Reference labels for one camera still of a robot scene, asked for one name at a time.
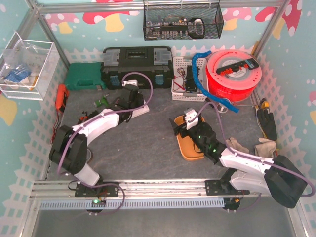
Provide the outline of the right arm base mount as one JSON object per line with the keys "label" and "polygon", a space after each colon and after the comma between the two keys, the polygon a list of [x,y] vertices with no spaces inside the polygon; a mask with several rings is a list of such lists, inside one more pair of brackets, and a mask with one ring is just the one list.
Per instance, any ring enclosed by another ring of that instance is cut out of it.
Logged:
{"label": "right arm base mount", "polygon": [[249,195],[249,190],[237,190],[227,180],[205,180],[207,196]]}

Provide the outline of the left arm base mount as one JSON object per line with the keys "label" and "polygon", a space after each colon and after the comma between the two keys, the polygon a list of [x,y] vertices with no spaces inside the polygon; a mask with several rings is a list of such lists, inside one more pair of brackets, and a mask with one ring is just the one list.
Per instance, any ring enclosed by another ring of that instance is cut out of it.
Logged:
{"label": "left arm base mount", "polygon": [[90,188],[83,184],[77,184],[75,189],[76,198],[117,198],[118,195],[119,189],[113,185]]}

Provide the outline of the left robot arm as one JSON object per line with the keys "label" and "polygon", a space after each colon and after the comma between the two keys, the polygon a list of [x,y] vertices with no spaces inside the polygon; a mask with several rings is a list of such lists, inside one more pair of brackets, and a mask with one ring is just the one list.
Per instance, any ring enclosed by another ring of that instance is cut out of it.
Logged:
{"label": "left robot arm", "polygon": [[101,179],[87,163],[87,146],[102,135],[133,117],[133,112],[145,108],[144,97],[136,83],[127,82],[120,97],[109,107],[87,121],[72,127],[61,126],[49,153],[49,159],[88,186],[95,186]]}

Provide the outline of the white peg base plate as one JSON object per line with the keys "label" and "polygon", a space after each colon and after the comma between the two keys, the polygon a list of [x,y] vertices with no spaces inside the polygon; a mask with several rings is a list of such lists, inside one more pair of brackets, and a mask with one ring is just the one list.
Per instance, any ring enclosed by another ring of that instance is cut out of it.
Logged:
{"label": "white peg base plate", "polygon": [[136,109],[134,111],[132,111],[132,119],[135,118],[135,117],[138,117],[138,116],[141,116],[147,112],[149,112],[150,109],[149,109],[149,106],[148,105],[145,105],[144,107],[142,108],[139,108],[139,109]]}

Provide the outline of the green hose nozzle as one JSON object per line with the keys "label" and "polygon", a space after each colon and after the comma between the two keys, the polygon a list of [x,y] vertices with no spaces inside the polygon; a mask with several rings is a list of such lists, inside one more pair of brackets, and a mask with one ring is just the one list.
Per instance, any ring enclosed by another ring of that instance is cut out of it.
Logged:
{"label": "green hose nozzle", "polygon": [[108,101],[107,101],[107,99],[105,97],[102,97],[101,99],[94,101],[94,105],[97,108],[99,108],[101,106],[106,106],[107,107],[107,106],[109,106],[109,103],[108,103]]}

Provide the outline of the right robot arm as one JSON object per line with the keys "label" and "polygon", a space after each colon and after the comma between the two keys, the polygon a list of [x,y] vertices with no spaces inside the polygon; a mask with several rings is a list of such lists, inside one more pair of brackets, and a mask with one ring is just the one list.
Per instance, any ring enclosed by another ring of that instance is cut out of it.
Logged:
{"label": "right robot arm", "polygon": [[251,155],[234,148],[231,141],[220,142],[212,127],[192,108],[170,123],[181,155],[191,159],[191,153],[196,153],[232,171],[228,183],[235,190],[268,194],[287,208],[294,208],[303,197],[308,180],[287,157]]}

